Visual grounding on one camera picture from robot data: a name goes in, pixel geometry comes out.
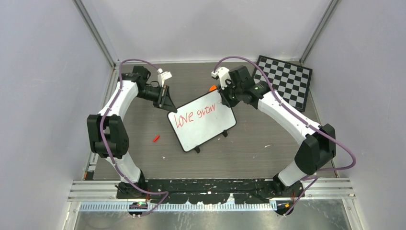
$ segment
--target black and white checkered pattern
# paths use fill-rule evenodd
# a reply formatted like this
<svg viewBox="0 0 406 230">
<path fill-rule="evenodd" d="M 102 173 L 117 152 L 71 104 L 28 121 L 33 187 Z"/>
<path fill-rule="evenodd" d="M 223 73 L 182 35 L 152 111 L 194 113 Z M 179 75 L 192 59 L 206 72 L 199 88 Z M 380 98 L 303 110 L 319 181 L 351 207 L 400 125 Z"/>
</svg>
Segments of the black and white checkered pattern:
<svg viewBox="0 0 406 230">
<path fill-rule="evenodd" d="M 273 88 L 286 102 L 301 112 L 305 111 L 311 69 L 264 56 L 258 58 L 257 65 L 268 75 Z M 257 69 L 253 77 L 256 83 L 265 81 Z"/>
</svg>

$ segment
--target orange object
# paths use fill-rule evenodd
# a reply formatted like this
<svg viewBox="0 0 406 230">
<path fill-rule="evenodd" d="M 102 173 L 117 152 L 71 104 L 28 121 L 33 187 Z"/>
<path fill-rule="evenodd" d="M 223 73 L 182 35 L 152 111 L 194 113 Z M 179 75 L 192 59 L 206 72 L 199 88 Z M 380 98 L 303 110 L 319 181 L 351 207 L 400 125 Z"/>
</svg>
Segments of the orange object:
<svg viewBox="0 0 406 230">
<path fill-rule="evenodd" d="M 157 135 L 152 141 L 156 142 L 159 139 L 160 135 Z"/>
<path fill-rule="evenodd" d="M 216 89 L 217 89 L 217 86 L 216 86 L 216 85 L 212 85 L 212 86 L 210 87 L 210 89 L 209 89 L 209 92 L 214 91 L 214 90 L 216 90 Z"/>
</svg>

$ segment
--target table surface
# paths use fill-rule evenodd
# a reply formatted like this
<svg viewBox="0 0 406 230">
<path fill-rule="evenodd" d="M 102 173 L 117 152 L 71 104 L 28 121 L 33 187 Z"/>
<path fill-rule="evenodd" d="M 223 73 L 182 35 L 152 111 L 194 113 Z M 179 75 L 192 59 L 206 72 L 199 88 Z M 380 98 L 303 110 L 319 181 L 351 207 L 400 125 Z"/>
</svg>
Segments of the table surface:
<svg viewBox="0 0 406 230">
<path fill-rule="evenodd" d="M 244 62 L 224 63 L 232 69 Z M 170 71 L 166 81 L 175 105 L 181 106 L 218 84 L 210 76 L 214 63 L 161 64 Z M 156 78 L 152 72 L 151 79 Z M 131 72 L 132 66 L 123 66 Z M 293 137 L 272 118 L 243 102 L 233 108 L 237 125 L 228 131 L 228 137 L 218 137 L 201 145 L 200 154 L 183 152 L 167 119 L 167 111 L 156 109 L 152 102 L 135 98 L 124 118 L 130 140 L 129 153 L 147 179 L 200 179 L 200 178 L 272 178 L 283 170 L 299 148 Z M 317 121 L 311 96 L 304 115 Z M 160 135 L 157 142 L 152 140 Z M 333 172 L 320 172 L 319 176 L 335 177 Z M 119 179 L 114 168 L 104 159 L 97 162 L 94 179 Z"/>
</svg>

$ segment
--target red handwriting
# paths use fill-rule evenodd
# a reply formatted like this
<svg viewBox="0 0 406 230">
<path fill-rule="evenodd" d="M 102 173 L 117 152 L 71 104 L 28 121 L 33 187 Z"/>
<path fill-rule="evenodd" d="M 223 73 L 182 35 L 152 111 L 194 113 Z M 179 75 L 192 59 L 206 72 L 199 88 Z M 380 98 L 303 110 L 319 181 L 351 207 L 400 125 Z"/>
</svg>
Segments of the red handwriting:
<svg viewBox="0 0 406 230">
<path fill-rule="evenodd" d="M 197 115 L 199 118 L 202 118 L 203 116 L 205 116 L 206 114 L 209 114 L 211 112 L 213 112 L 215 110 L 215 104 L 213 104 L 212 106 L 206 106 L 203 109 L 199 109 L 197 111 Z M 188 112 L 185 114 L 185 116 L 180 115 L 179 117 L 176 117 L 176 115 L 173 115 L 173 118 L 175 119 L 175 124 L 176 124 L 176 128 L 182 127 L 184 126 L 186 123 L 190 123 L 193 122 L 194 120 L 193 118 L 193 112 Z"/>
</svg>

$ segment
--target small whiteboard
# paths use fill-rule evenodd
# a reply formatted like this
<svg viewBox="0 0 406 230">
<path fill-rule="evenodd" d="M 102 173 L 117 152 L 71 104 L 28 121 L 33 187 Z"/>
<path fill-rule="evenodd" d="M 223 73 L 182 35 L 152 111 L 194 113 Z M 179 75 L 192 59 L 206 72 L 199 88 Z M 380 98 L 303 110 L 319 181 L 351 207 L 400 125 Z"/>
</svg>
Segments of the small whiteboard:
<svg viewBox="0 0 406 230">
<path fill-rule="evenodd" d="M 237 124 L 233 110 L 221 104 L 218 91 L 209 92 L 179 107 L 177 113 L 169 112 L 168 120 L 185 152 Z"/>
</svg>

